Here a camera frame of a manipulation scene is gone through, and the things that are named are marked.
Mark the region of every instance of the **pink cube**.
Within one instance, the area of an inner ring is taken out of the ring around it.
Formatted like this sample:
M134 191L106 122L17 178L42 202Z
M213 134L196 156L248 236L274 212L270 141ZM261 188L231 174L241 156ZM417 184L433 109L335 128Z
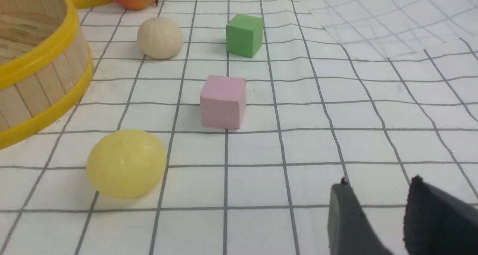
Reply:
M203 126L239 129L246 109L246 80L210 75L201 91Z

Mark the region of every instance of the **white ball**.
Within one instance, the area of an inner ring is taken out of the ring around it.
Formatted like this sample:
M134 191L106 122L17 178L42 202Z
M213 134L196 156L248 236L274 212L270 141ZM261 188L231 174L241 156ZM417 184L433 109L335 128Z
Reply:
M183 31L176 22L166 17L154 17L143 22L137 39L143 53L154 59L173 58L183 47Z

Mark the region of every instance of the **foam cube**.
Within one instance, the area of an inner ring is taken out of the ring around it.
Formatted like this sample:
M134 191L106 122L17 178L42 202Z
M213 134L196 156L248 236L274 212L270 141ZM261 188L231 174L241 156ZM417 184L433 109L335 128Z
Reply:
M210 75L201 90L203 126L239 129L246 109L246 80Z
M226 25L226 51L252 58L263 45L264 21L249 15L236 15Z

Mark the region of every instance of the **yellow ball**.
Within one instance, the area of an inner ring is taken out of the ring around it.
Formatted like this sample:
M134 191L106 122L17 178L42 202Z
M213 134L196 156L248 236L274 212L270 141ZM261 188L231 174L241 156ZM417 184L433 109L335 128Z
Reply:
M166 150L146 131L119 130L91 150L87 176L98 192L116 199L135 199L151 191L166 168Z

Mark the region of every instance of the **tabletop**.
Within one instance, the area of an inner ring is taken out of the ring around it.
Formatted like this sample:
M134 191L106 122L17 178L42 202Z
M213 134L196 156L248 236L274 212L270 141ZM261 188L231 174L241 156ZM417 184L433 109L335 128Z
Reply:
M340 14L336 0L325 1ZM469 1L462 12L477 12ZM478 206L473 26L450 16L466 35L404 43L413 52L384 44L374 59L337 37L315 4L161 0L135 12L79 10L94 78L57 122L0 151L0 253L326 255L330 187L342 177L396 255L407 254L402 226L414 176ZM225 25L237 13L264 19L254 58L225 51ZM136 43L139 25L157 16L184 34L171 60L151 60ZM240 129L200 124L210 74L247 79ZM136 200L98 194L85 174L89 152L131 128L167 148L163 180Z

